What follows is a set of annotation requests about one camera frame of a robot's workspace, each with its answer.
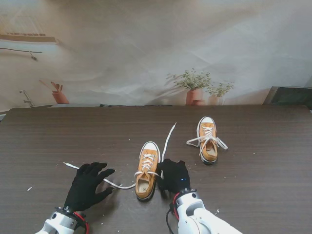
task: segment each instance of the shoe toe cap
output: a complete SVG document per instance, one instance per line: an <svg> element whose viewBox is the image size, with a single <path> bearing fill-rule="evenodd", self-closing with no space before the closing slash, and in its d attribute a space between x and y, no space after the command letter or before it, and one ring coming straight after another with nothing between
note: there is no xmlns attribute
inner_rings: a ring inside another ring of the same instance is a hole
<svg viewBox="0 0 312 234"><path fill-rule="evenodd" d="M201 121L202 123L213 123L213 119L210 117L204 117L203 120Z"/></svg>
<svg viewBox="0 0 312 234"><path fill-rule="evenodd" d="M146 145L144 146L145 150L155 150L157 151L156 144L154 142L147 142Z"/></svg>

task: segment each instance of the terracotta pot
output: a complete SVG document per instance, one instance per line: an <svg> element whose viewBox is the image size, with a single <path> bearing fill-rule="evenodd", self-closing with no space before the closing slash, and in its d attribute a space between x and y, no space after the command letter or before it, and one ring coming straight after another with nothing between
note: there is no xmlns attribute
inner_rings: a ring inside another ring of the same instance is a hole
<svg viewBox="0 0 312 234"><path fill-rule="evenodd" d="M205 106L205 100L193 100L192 106Z"/></svg>
<svg viewBox="0 0 312 234"><path fill-rule="evenodd" d="M68 104L69 103L66 96L62 92L52 93L52 95L53 95L55 101L57 102L57 104Z"/></svg>
<svg viewBox="0 0 312 234"><path fill-rule="evenodd" d="M217 97L215 95L211 95L209 98L208 98L208 103L209 105L214 105L214 106L220 106L220 105L223 105L223 98L222 97Z"/></svg>
<svg viewBox="0 0 312 234"><path fill-rule="evenodd" d="M193 100L202 100L203 90L202 89L191 89L187 92L185 105L191 105Z"/></svg>

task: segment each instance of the shoe sole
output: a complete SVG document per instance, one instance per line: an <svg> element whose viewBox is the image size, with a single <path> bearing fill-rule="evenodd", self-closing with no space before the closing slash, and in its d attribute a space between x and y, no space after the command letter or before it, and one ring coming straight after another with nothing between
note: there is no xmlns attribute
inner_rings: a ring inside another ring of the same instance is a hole
<svg viewBox="0 0 312 234"><path fill-rule="evenodd" d="M199 127L200 127L200 124L201 124L202 120L203 120L204 118L206 118L206 117L209 117L209 116L205 116L205 117L201 118L201 120L198 122L197 130L196 130L196 132L197 132L197 137L199 137ZM212 119L213 122L214 122L214 129L215 129L215 133L216 133L216 124L215 124L215 121L214 121L213 118L211 118L211 119ZM206 165L213 165L213 164L218 160L218 156L216 157L216 159L215 159L214 161L208 161L207 159L205 159L204 155L203 155L202 153L200 153L200 159L201 159L201 161L202 161L204 164L206 164Z"/></svg>
<svg viewBox="0 0 312 234"><path fill-rule="evenodd" d="M158 153L158 163L160 163L160 161L161 161L160 150L159 150L158 146L156 145L156 143L153 142L153 141L148 141L148 142L146 142L146 143L143 145L143 147L142 147L142 149L141 149L141 152L140 152L139 161L140 161L140 159L141 159L142 151L143 151L143 149L144 149L144 147L145 147L145 145L146 145L147 143L153 143L153 144L156 146L156 148L157 148L157 153ZM149 201L149 200L153 197L153 195L154 195L155 187L156 187L156 181L154 181L154 185L153 185L153 188L152 188L152 192L151 192L146 198L140 198L140 197L138 197L138 196L136 196L136 198L137 198L139 201L141 201L141 202L147 202L147 201Z"/></svg>

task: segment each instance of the canvas shoe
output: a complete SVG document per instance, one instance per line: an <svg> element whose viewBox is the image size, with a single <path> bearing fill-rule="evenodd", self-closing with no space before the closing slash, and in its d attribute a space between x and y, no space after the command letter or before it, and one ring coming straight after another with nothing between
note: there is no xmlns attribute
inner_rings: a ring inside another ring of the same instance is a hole
<svg viewBox="0 0 312 234"><path fill-rule="evenodd" d="M217 147L228 149L226 144L218 137L216 137L216 126L215 122L210 117L202 118L197 126L197 138L188 140L188 145L193 145L200 148L200 158L203 163L211 165L216 162L218 157Z"/></svg>
<svg viewBox="0 0 312 234"><path fill-rule="evenodd" d="M161 160L158 146L152 142L146 142L141 149L136 176L136 197L140 201L147 201L153 197L156 186L157 164Z"/></svg>

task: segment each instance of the black glove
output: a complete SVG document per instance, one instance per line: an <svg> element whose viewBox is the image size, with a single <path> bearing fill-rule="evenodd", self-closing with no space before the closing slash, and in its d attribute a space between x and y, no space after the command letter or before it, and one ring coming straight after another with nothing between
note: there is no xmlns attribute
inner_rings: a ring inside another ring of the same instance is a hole
<svg viewBox="0 0 312 234"><path fill-rule="evenodd" d="M114 169L107 169L98 175L106 166L107 163L99 162L82 165L77 170L72 187L68 192L64 208L68 209L70 212L84 211L111 194L114 189L112 187L96 194L96 188L103 179L115 172Z"/></svg>
<svg viewBox="0 0 312 234"><path fill-rule="evenodd" d="M191 189L189 172L184 161L178 163L165 159L157 165L158 170L163 171L164 179L158 178L158 186L161 191L168 190L177 194L183 189Z"/></svg>

